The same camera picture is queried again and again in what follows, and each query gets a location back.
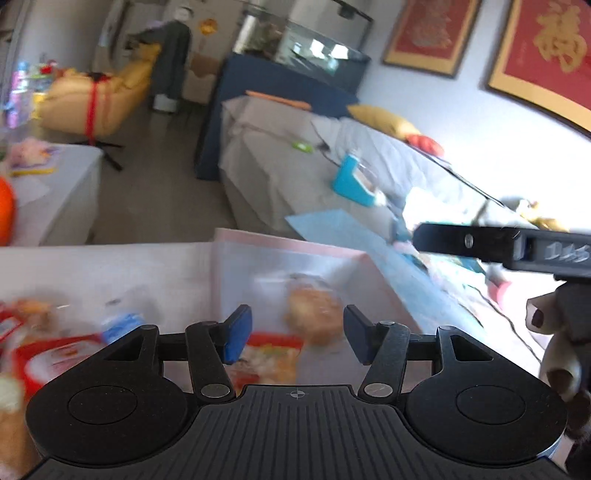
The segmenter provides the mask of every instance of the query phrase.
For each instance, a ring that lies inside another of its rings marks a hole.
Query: chair base
[[[83,140],[80,142],[74,142],[72,145],[90,145],[90,142],[88,140]],[[123,145],[118,145],[115,143],[108,143],[108,142],[102,142],[100,140],[96,140],[94,146],[96,148],[100,148],[103,151],[103,156],[105,158],[105,161],[111,166],[113,167],[116,171],[123,171],[123,166],[118,163],[117,161],[115,161],[113,159],[113,157],[111,157],[111,155],[109,155],[106,150],[105,147],[111,147],[111,148],[125,148]]]

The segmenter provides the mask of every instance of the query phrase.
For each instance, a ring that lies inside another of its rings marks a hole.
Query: tiled floor
[[[140,106],[111,138],[108,149],[124,170],[102,164],[100,212],[94,244],[209,241],[218,227],[235,228],[220,183],[193,173],[202,114],[169,116]],[[52,141],[73,141],[46,132]]]

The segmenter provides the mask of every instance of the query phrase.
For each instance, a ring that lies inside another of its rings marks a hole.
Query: hanging gray coat
[[[173,20],[154,30],[135,35],[143,43],[159,43],[162,52],[152,70],[152,95],[164,94],[178,100],[183,91],[185,64],[192,44],[191,29],[182,22]]]

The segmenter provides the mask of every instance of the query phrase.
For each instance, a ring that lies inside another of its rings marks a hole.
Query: cardboard box
[[[212,319],[224,321],[239,305],[252,308],[253,330],[289,333],[284,317],[292,274],[324,279],[344,305],[356,305],[374,323],[394,320],[421,333],[370,257],[361,251],[220,229],[212,256]],[[430,375],[430,362],[412,362],[405,389]],[[304,347],[298,385],[351,384],[359,388],[368,367],[347,340]]]

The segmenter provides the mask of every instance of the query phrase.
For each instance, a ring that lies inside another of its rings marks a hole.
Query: framed picture
[[[591,131],[586,0],[514,0],[489,86]]]
[[[408,0],[384,63],[455,76],[480,0]]]

